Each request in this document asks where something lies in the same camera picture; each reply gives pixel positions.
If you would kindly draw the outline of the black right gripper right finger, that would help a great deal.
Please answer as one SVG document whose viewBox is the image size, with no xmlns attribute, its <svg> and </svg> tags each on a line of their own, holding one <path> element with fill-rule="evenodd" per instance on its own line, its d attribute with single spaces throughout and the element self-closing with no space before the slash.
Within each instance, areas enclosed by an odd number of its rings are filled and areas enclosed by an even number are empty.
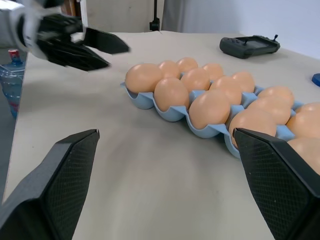
<svg viewBox="0 0 320 240">
<path fill-rule="evenodd" d="M 232 133 L 251 194 L 276 240 L 320 238 L 320 176 L 283 139 Z"/>
</svg>

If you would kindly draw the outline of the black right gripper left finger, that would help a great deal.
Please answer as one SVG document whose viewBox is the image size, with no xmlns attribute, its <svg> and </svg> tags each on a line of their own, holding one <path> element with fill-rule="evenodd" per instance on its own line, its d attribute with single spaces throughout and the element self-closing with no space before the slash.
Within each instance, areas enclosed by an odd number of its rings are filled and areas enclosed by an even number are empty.
<svg viewBox="0 0 320 240">
<path fill-rule="evenodd" d="M 0 208 L 2 240 L 70 240 L 90 184 L 100 133 L 90 129 L 56 142 Z"/>
</svg>

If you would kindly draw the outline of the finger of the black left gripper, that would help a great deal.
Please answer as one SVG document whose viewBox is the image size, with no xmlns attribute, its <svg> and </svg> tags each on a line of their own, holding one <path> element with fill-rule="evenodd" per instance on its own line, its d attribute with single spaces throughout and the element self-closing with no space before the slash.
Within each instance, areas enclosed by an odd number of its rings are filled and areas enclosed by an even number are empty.
<svg viewBox="0 0 320 240">
<path fill-rule="evenodd" d="M 85 31 L 84 45 L 107 54 L 122 54 L 130 51 L 130 47 L 117 35 L 89 27 Z"/>
<path fill-rule="evenodd" d="M 39 48 L 49 62 L 63 67 L 89 72 L 110 66 L 109 62 L 83 44 L 51 39 L 49 41 L 40 40 Z"/>
</svg>

